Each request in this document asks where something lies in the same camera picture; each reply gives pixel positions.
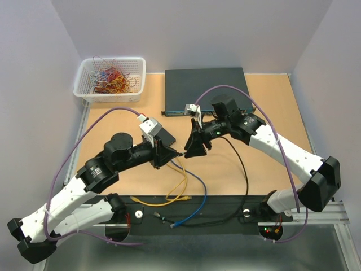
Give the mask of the small black network switch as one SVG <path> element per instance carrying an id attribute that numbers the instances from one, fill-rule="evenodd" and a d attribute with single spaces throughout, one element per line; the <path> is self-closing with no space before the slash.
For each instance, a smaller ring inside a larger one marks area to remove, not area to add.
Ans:
<path id="1" fill-rule="evenodd" d="M 164 127 L 158 132 L 157 136 L 161 139 L 164 146 L 172 146 L 176 139 Z"/>

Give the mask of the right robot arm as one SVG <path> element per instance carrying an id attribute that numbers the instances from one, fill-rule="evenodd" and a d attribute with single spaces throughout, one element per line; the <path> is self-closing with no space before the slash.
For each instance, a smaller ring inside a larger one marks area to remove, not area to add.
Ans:
<path id="1" fill-rule="evenodd" d="M 263 219 L 273 220 L 279 213 L 296 206 L 321 212 L 339 190 L 340 163 L 336 158 L 324 159 L 274 134 L 269 124 L 253 113 L 243 113 L 230 97 L 217 96 L 212 106 L 215 118 L 211 121 L 202 121 L 199 105 L 185 106 L 185 115 L 192 117 L 191 134 L 184 148 L 186 158 L 205 156 L 213 139 L 228 134 L 288 167 L 302 182 L 295 188 L 268 193 L 259 207 Z"/>

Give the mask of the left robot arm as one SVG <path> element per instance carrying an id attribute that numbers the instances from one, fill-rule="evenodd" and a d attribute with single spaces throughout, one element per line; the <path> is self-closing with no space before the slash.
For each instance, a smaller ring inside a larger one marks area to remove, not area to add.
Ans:
<path id="1" fill-rule="evenodd" d="M 156 169 L 180 156 L 157 137 L 154 143 L 133 144 L 127 133 L 117 133 L 104 144 L 103 151 L 88 160 L 49 203 L 25 218 L 13 218 L 7 227 L 18 240 L 17 248 L 32 264 L 52 255 L 61 240 L 100 222 L 120 222 L 126 206 L 118 194 L 109 194 L 91 207 L 78 207 L 119 180 L 122 171 L 144 163 Z"/>

